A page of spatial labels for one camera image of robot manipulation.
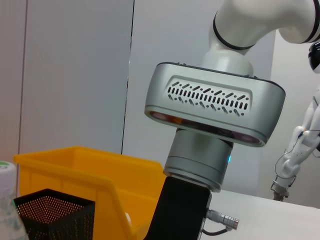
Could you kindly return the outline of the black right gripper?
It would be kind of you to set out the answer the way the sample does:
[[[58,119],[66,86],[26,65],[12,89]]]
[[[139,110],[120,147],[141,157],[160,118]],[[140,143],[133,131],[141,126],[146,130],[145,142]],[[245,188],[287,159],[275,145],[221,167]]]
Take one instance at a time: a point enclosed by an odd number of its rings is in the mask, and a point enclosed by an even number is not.
[[[212,194],[206,187],[165,178],[146,240],[198,240]]]

